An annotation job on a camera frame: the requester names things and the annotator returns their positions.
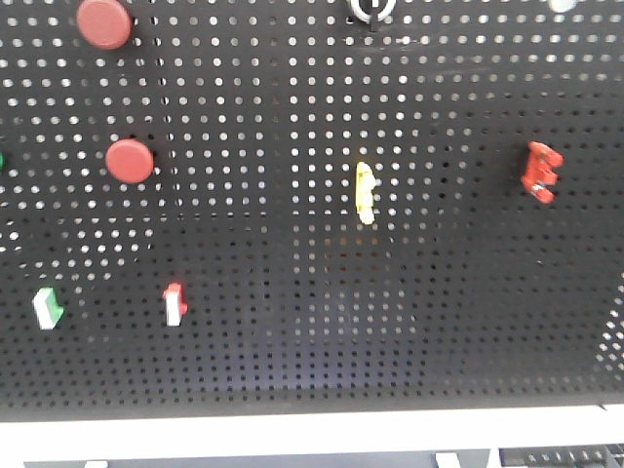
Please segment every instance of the red bracket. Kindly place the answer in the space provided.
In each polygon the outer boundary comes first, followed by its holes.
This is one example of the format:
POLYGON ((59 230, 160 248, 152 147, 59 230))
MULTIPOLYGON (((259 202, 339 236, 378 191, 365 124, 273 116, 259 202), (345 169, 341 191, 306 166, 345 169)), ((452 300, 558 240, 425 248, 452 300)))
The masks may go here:
POLYGON ((555 185, 558 180, 553 168, 564 164, 564 156, 543 143, 532 141, 528 144, 528 163, 522 177, 523 185, 528 193, 542 203, 552 203, 555 194, 546 185, 555 185))

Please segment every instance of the green clip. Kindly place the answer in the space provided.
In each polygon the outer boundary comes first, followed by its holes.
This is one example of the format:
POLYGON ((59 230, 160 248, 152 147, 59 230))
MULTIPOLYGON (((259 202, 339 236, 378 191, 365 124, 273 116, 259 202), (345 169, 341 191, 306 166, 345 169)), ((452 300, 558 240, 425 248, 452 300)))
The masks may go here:
POLYGON ((39 320, 41 330, 53 329, 65 312, 59 302, 53 288, 41 288, 32 300, 39 320))

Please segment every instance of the yellow plastic clip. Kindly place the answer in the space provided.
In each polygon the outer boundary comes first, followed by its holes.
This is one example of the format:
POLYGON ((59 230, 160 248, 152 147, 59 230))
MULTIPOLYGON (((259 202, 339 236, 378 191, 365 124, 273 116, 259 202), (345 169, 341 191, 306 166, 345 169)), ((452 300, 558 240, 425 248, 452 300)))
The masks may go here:
POLYGON ((367 163, 358 163, 355 181, 355 207, 358 210, 358 215, 360 215, 360 221, 366 225, 374 223, 372 190, 376 185, 377 181, 371 166, 367 163))

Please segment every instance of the plastic peg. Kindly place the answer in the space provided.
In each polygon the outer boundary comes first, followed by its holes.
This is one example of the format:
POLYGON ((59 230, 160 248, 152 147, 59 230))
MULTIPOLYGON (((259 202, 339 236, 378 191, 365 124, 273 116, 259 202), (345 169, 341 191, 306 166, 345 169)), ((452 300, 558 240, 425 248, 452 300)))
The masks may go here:
POLYGON ((32 305, 41 330, 53 330, 65 312, 65 309, 57 302, 57 295, 53 288, 41 288, 32 299, 32 305))
POLYGON ((167 310, 167 327, 179 327, 182 316, 188 311, 188 304, 184 302, 182 285, 171 283, 163 293, 167 310))
POLYGON ((374 178, 371 166, 367 163, 358 163, 355 181, 355 207, 360 216, 360 221, 366 225, 374 223, 374 213, 372 212, 374 197, 372 196, 372 190, 376 185, 377 181, 374 178))
POLYGON ((117 0, 84 0, 76 13, 78 30, 98 49, 119 49, 128 42, 133 21, 117 0))
POLYGON ((154 171, 154 155, 136 139, 120 139, 106 151, 106 168, 120 182, 141 183, 154 171))
POLYGON ((528 144, 528 162, 522 177, 525 190, 541 203, 549 204, 555 200, 555 194, 546 185, 555 185, 559 177, 553 172, 564 164, 564 157, 544 143, 532 141, 528 144))

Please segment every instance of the white plastic clip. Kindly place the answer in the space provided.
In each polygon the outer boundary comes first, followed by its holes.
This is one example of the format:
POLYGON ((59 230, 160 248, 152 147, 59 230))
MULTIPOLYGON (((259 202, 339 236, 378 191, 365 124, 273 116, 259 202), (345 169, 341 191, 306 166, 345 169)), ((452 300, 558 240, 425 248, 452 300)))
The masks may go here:
POLYGON ((182 296, 182 285, 180 283, 171 283, 165 290, 163 297, 165 298, 165 307, 167 309, 167 326, 179 327, 182 315, 188 311, 188 305, 184 302, 182 296))
MULTIPOLYGON (((364 11, 364 9, 362 8, 362 5, 360 5, 361 1, 362 0, 347 0, 347 2, 349 3, 349 8, 351 8, 351 11, 353 12, 353 15, 358 20, 363 21, 366 24, 371 24, 371 15, 369 15, 368 13, 364 11)), ((379 0, 373 0, 373 1, 376 2, 375 6, 379 8, 379 0)), ((388 18, 392 14, 396 6, 397 6, 397 0, 386 0, 386 5, 379 12, 379 15, 377 16, 377 20, 384 21, 386 18, 388 18)))

